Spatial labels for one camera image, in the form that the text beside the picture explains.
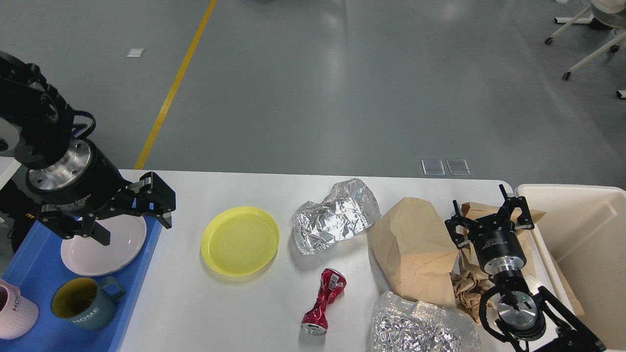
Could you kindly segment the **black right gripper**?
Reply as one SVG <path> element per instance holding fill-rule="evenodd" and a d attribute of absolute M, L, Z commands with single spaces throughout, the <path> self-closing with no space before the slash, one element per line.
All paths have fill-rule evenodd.
<path fill-rule="evenodd" d="M 482 232 L 482 224 L 468 219 L 461 213 L 457 200 L 452 201 L 454 213 L 445 220 L 445 226 L 452 243 L 457 249 L 463 249 L 472 243 L 479 267 L 489 275 L 505 270 L 522 270 L 526 265 L 526 256 L 519 243 L 515 230 L 535 228 L 526 198 L 508 194 L 503 184 L 499 190 L 504 202 L 492 217 L 492 229 Z M 468 231 L 467 235 L 458 232 L 458 227 Z"/>

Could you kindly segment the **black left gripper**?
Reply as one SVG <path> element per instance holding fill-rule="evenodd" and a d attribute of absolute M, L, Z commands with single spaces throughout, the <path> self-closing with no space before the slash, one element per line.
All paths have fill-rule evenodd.
<path fill-rule="evenodd" d="M 91 213 L 97 219 L 150 216 L 165 229 L 172 228 L 175 191 L 154 172 L 145 173 L 135 183 L 125 180 L 88 139 L 71 139 L 58 162 L 45 169 L 28 170 L 25 185 L 44 202 L 37 220 L 61 239 L 79 236 L 110 245 L 109 230 L 93 218 L 74 218 Z"/>

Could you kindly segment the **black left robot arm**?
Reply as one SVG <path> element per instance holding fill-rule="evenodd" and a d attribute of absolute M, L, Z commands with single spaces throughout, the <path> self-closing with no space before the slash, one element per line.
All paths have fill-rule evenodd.
<path fill-rule="evenodd" d="M 43 76 L 40 67 L 1 54 L 1 118 L 17 133 L 6 153 L 26 167 L 25 186 L 39 205 L 37 220 L 61 239 L 111 242 L 101 221 L 119 215 L 150 216 L 172 227 L 175 191 L 154 172 L 138 182 L 89 140 L 95 118 L 76 110 Z"/>

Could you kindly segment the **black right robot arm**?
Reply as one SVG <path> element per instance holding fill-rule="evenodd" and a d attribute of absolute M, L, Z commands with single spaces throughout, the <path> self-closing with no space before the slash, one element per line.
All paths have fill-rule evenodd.
<path fill-rule="evenodd" d="M 479 268 L 493 286 L 481 294 L 479 321 L 484 330 L 517 352 L 529 351 L 529 343 L 546 332 L 546 318 L 557 336 L 539 348 L 541 352 L 604 352 L 606 347 L 546 287 L 532 293 L 523 276 L 526 256 L 517 230 L 535 227 L 526 198 L 508 194 L 499 186 L 503 204 L 494 214 L 470 219 L 453 201 L 454 214 L 445 221 L 450 238 L 458 249 L 472 245 Z"/>

